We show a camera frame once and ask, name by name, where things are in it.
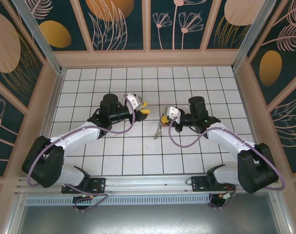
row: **chain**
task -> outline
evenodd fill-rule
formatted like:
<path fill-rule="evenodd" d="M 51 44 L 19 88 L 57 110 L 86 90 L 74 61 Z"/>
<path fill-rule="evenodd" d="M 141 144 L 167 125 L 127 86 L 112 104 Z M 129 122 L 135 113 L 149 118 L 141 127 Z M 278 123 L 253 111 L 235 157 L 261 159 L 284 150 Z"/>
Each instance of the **chain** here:
<path fill-rule="evenodd" d="M 162 123 L 162 117 L 163 116 L 164 116 L 164 114 L 161 115 L 161 118 L 160 118 L 160 120 L 158 122 L 158 129 L 157 129 L 156 134 L 153 137 L 154 140 L 158 139 L 159 135 L 161 134 L 161 130 L 162 130 L 162 127 L 163 127 L 163 123 Z"/>

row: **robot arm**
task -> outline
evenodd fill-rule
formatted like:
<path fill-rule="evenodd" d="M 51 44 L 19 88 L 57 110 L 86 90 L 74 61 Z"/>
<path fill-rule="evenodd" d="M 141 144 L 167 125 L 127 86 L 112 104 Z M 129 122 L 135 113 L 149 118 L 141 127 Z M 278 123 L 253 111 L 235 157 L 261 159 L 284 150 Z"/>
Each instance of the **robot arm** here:
<path fill-rule="evenodd" d="M 175 107 L 168 107 L 165 110 L 168 119 L 176 118 L 174 124 L 177 132 L 181 132 L 182 128 L 186 126 L 194 127 L 198 134 L 216 127 L 226 129 L 219 119 L 208 116 L 203 97 L 190 98 L 189 107 L 190 113 L 188 114 Z M 168 125 L 169 120 L 165 118 L 163 123 Z M 235 134 L 228 131 L 211 130 L 204 135 L 207 139 L 226 149 L 237 160 L 236 163 L 222 164 L 208 170 L 207 179 L 210 185 L 214 186 L 215 183 L 240 185 L 245 191 L 252 194 L 276 182 L 278 176 L 274 170 L 254 151 L 238 140 Z M 257 145 L 248 141 L 245 143 L 254 147 L 274 165 L 270 149 L 266 144 Z"/>
<path fill-rule="evenodd" d="M 57 141 L 44 153 L 46 156 L 39 158 L 31 177 L 44 188 L 54 184 L 71 184 L 85 191 L 89 185 L 90 176 L 79 167 L 64 166 L 65 157 L 80 146 L 105 136 L 107 131 L 104 130 L 111 130 L 114 123 L 125 119 L 129 119 L 130 122 L 143 121 L 150 112 L 140 110 L 145 106 L 146 103 L 136 95 L 127 94 L 125 105 L 122 105 L 116 95 L 106 94 L 100 102 L 100 108 L 82 126 L 49 139 L 44 136 L 38 137 L 22 165 L 22 170 L 29 173 L 39 153 L 52 142 Z M 132 110 L 135 112 L 135 119 L 133 119 Z"/>

